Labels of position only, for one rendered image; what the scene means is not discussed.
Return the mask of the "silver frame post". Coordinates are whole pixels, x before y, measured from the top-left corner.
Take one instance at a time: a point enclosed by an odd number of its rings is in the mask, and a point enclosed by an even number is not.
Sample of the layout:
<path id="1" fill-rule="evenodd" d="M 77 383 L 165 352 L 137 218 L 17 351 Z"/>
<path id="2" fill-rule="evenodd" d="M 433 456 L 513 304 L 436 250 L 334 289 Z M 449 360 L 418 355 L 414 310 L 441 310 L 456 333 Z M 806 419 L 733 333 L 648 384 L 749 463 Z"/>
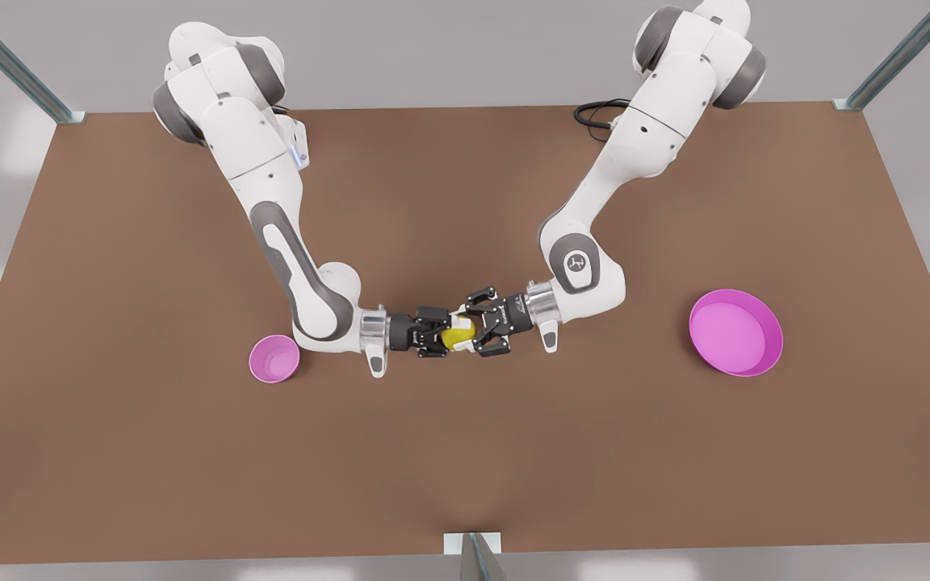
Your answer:
<path id="1" fill-rule="evenodd" d="M 888 87 L 909 62 L 930 44 L 930 11 L 915 24 L 890 54 L 875 67 L 848 97 L 834 99 L 837 111 L 863 111 L 869 103 Z"/>
<path id="2" fill-rule="evenodd" d="M 84 111 L 74 111 L 67 107 L 2 40 L 0 71 L 55 123 L 66 125 L 85 122 L 87 114 Z"/>
<path id="3" fill-rule="evenodd" d="M 460 556 L 459 581 L 507 581 L 497 560 L 502 553 L 501 533 L 444 533 L 444 555 Z"/>

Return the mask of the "pink plate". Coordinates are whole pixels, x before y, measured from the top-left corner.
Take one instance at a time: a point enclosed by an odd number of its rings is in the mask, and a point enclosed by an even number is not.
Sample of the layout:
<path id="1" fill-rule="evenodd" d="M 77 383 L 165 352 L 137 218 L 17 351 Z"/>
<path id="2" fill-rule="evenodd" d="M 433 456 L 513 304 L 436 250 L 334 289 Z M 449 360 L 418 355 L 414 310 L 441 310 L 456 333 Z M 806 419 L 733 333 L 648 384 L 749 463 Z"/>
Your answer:
<path id="1" fill-rule="evenodd" d="M 698 298 L 688 317 L 688 334 L 707 365 L 736 378 L 770 371 L 785 348 L 785 334 L 773 310 L 735 288 L 719 288 Z"/>

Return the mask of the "small pink bowl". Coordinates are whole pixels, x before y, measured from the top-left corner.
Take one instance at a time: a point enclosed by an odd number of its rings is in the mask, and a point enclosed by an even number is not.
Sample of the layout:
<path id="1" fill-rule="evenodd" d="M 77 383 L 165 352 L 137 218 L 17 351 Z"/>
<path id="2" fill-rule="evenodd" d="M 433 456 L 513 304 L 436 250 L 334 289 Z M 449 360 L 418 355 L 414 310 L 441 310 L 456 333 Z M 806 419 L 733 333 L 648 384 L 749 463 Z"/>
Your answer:
<path id="1" fill-rule="evenodd" d="M 266 336 L 251 350 L 248 365 L 250 373 L 259 382 L 283 382 L 291 378 L 300 366 L 300 347 L 291 336 Z"/>

